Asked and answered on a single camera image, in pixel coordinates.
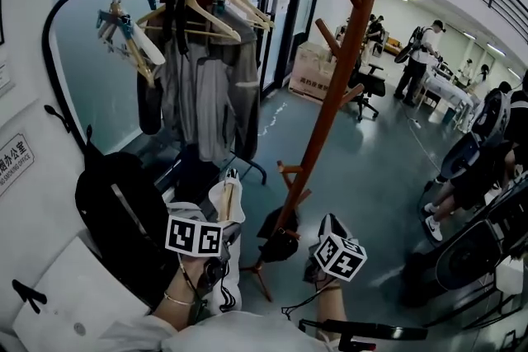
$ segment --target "white sneaker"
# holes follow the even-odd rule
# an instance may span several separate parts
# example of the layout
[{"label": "white sneaker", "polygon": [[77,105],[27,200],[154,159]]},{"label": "white sneaker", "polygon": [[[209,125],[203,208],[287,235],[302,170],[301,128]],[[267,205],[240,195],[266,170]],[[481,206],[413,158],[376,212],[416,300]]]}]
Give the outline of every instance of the white sneaker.
[{"label": "white sneaker", "polygon": [[425,214],[434,214],[438,210],[438,207],[435,207],[432,203],[427,203],[423,206],[423,211]]},{"label": "white sneaker", "polygon": [[429,232],[431,232],[432,237],[434,237],[438,242],[441,242],[443,237],[440,232],[440,224],[438,222],[435,222],[432,216],[429,216],[428,218],[426,218],[426,225],[429,229]]}]

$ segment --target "gray floor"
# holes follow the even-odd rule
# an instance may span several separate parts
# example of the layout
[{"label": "gray floor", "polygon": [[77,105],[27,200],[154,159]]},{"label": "gray floor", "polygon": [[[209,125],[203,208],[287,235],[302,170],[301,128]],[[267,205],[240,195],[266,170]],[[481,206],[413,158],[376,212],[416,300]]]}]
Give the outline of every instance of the gray floor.
[{"label": "gray floor", "polygon": [[[356,106],[340,111],[324,149],[313,170],[308,187],[312,195],[299,207],[301,242],[299,251],[288,261],[265,265],[263,277],[273,294],[269,303],[249,273],[242,273],[243,309],[281,316],[281,307],[293,305],[313,293],[302,282],[308,246],[316,242],[324,214],[334,213],[351,229],[366,249],[368,261],[360,273],[344,287],[346,313],[351,321],[368,321],[395,326],[420,326],[449,309],[462,293],[447,294],[422,309],[406,309],[398,304],[399,271],[411,251],[428,251],[427,238],[417,211],[425,183],[436,175],[457,134],[441,124],[441,112],[422,107],[417,115],[420,128],[410,123],[403,107],[387,86],[387,96],[372,99],[379,109],[376,121],[371,112],[358,123]],[[251,265],[258,257],[256,238],[264,218],[284,203],[286,188],[276,171],[276,161],[299,164],[320,106],[285,89],[267,99],[262,107],[259,148],[255,160],[268,171],[268,182],[260,185],[260,174],[251,170],[243,181],[243,209],[247,215],[243,229],[241,265]],[[422,151],[417,136],[429,157]],[[243,171],[247,165],[235,162]],[[457,224],[467,216],[459,216]],[[445,226],[449,236],[456,228]],[[426,342],[378,342],[381,351],[470,351],[495,350],[504,334],[516,328],[521,334],[527,314],[514,317],[486,330],[460,333],[482,309],[431,329]],[[312,304],[293,314],[293,320],[315,318]]]}]

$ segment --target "white cube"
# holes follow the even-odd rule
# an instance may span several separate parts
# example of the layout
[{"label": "white cube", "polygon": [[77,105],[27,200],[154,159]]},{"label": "white cube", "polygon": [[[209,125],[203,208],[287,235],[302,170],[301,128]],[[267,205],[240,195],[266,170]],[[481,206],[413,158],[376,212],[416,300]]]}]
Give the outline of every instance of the white cube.
[{"label": "white cube", "polygon": [[316,250],[315,259],[325,273],[350,282],[367,256],[355,239],[349,241],[330,233]]}]

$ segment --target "black chair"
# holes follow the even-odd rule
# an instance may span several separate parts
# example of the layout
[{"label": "black chair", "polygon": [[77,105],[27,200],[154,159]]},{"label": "black chair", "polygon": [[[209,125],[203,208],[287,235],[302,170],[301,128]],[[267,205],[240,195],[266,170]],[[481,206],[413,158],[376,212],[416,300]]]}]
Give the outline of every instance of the black chair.
[{"label": "black chair", "polygon": [[350,80],[348,81],[349,88],[354,88],[357,84],[363,84],[365,89],[363,92],[355,96],[350,103],[357,103],[360,107],[360,114],[357,116],[357,119],[361,122],[363,119],[363,108],[371,109],[374,111],[372,119],[376,119],[380,114],[370,103],[369,99],[374,96],[384,97],[385,96],[385,80],[380,77],[373,75],[376,69],[383,69],[380,66],[370,64],[370,72],[367,74],[360,73],[359,68],[361,67],[361,60],[356,61],[356,66],[354,67],[354,72],[351,75]]}]

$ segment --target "cardboard box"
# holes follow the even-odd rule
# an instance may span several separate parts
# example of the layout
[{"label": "cardboard box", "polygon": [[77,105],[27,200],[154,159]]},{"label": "cardboard box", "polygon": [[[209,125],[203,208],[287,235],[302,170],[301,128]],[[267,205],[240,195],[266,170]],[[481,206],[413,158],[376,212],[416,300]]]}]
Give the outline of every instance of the cardboard box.
[{"label": "cardboard box", "polygon": [[322,103],[332,79],[335,63],[329,63],[329,50],[305,42],[297,49],[291,73],[290,92],[317,103]]}]

